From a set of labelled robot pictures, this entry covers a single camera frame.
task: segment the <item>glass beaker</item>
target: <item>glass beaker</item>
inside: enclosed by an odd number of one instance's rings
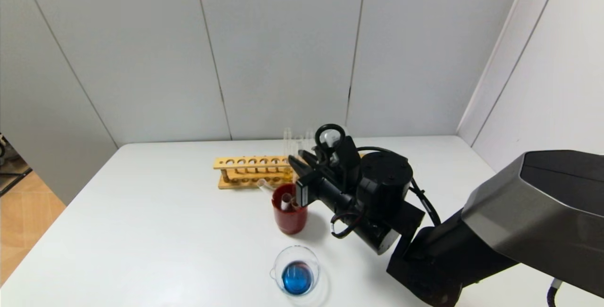
[[[310,249],[295,245],[287,247],[275,259],[270,277],[279,289],[292,297],[309,294],[319,282],[319,260]]]

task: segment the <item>white table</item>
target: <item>white table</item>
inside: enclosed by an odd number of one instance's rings
[[[494,172],[453,136],[356,139],[410,160],[444,220]],[[332,213],[309,207],[306,228],[281,234],[261,191],[220,191],[215,157],[281,154],[282,141],[129,144],[67,207],[1,290],[6,307],[287,306],[269,277],[282,249],[301,244],[321,262],[324,306],[425,305],[386,273],[355,234],[332,238]],[[421,207],[410,193],[410,202]],[[429,224],[425,217],[424,225]],[[545,307],[551,278],[518,265],[464,290],[460,307]],[[559,307],[604,306],[563,285]]]

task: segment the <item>wooden floor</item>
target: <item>wooden floor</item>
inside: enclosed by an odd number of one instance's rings
[[[0,199],[0,285],[63,212],[65,205],[32,172]]]

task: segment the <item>wall seam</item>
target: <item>wall seam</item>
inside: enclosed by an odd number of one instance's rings
[[[225,103],[225,96],[222,92],[222,85],[220,85],[220,76],[218,75],[218,66],[216,65],[216,57],[214,57],[214,48],[212,47],[212,40],[210,39],[210,28],[208,28],[208,21],[205,19],[205,10],[203,9],[203,1],[199,0],[199,6],[201,6],[201,15],[203,16],[203,25],[205,25],[205,34],[208,35],[208,43],[210,45],[210,52],[212,53],[212,61],[214,62],[214,71],[216,71],[216,81],[218,81],[218,91],[220,92],[220,100],[222,101],[222,108],[225,112],[226,127],[228,128],[228,135],[233,140],[233,134],[231,133],[231,124],[228,121],[227,105]]]
[[[541,16],[543,16],[543,13],[545,12],[545,8],[547,8],[547,4],[549,4],[549,2],[550,2],[550,0],[545,0],[545,4],[543,5],[543,8],[541,9],[541,13],[539,13],[539,17],[537,17],[537,21],[535,22],[535,25],[533,26],[533,30],[531,30],[530,34],[528,35],[528,39],[527,39],[526,43],[524,43],[524,47],[522,47],[522,51],[520,52],[520,55],[518,56],[518,59],[516,60],[516,63],[514,64],[514,67],[512,68],[510,75],[505,80],[505,84],[503,85],[503,88],[501,88],[501,91],[499,92],[497,99],[495,99],[495,102],[493,103],[491,109],[489,110],[489,114],[486,116],[485,121],[481,125],[480,130],[476,134],[476,137],[474,138],[474,141],[472,142],[470,147],[472,147],[472,148],[474,147],[474,144],[476,143],[476,141],[478,141],[478,138],[480,137],[483,129],[485,128],[485,125],[487,124],[487,122],[489,122],[489,118],[490,118],[491,114],[493,113],[494,108],[497,106],[497,103],[498,103],[499,99],[501,98],[501,94],[503,94],[503,92],[505,91],[505,88],[507,87],[507,83],[509,83],[510,79],[512,78],[512,75],[514,75],[514,71],[516,71],[516,67],[518,66],[518,63],[520,62],[520,60],[522,59],[522,56],[524,55],[524,51],[526,51],[526,48],[529,45],[528,43],[530,42],[531,38],[533,38],[533,34],[535,33],[535,30],[537,29],[537,26],[539,25],[539,22],[541,21]]]
[[[346,103],[346,116],[344,117],[344,125],[348,125],[348,114],[350,111],[350,94],[352,93],[352,80],[354,78],[354,64],[356,64],[356,51],[359,46],[359,35],[361,32],[361,16],[363,13],[363,3],[365,0],[361,0],[361,6],[359,8],[359,21],[356,25],[356,38],[354,39],[354,54],[352,57],[352,71],[350,71],[350,86],[348,88],[348,101]]]
[[[61,47],[61,45],[59,43],[59,40],[57,39],[56,35],[54,34],[54,31],[52,31],[52,28],[50,27],[50,23],[48,23],[48,20],[46,19],[46,15],[44,15],[44,12],[42,11],[42,7],[40,6],[40,4],[39,4],[39,2],[37,0],[34,0],[34,3],[36,4],[37,9],[40,12],[40,15],[42,16],[42,18],[44,20],[44,23],[46,23],[46,26],[47,26],[48,30],[50,31],[50,34],[52,35],[52,38],[54,39],[54,42],[57,44],[57,46],[59,48],[59,51],[61,51],[61,54],[63,55],[63,58],[65,59],[65,62],[67,62],[67,66],[69,66],[69,70],[71,70],[71,73],[74,75],[75,80],[77,81],[78,85],[80,86],[80,89],[82,89],[82,92],[84,92],[84,96],[86,96],[86,99],[88,99],[88,102],[90,103],[92,109],[94,110],[94,113],[99,118],[99,120],[100,120],[101,124],[103,125],[103,128],[105,129],[105,131],[107,131],[107,135],[109,135],[111,141],[115,145],[115,148],[119,149],[119,147],[117,146],[117,143],[115,143],[114,137],[111,135],[109,129],[105,125],[105,122],[103,121],[103,118],[101,118],[101,116],[99,114],[99,111],[95,107],[95,105],[92,102],[90,96],[88,96],[88,93],[86,92],[86,89],[84,89],[84,86],[82,85],[82,82],[80,81],[80,78],[76,74],[76,71],[73,69],[73,66],[71,66],[71,62],[69,62],[69,59],[67,58],[67,55],[65,54],[65,51],[63,51],[63,47]]]

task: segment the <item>red cup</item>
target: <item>red cup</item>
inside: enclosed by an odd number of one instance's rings
[[[292,235],[304,229],[306,225],[306,217],[308,209],[306,207],[295,209],[293,212],[285,212],[281,210],[281,197],[283,194],[289,193],[293,197],[296,194],[296,186],[293,183],[286,183],[275,189],[272,193],[272,210],[275,213],[275,221],[279,230],[284,234]]]

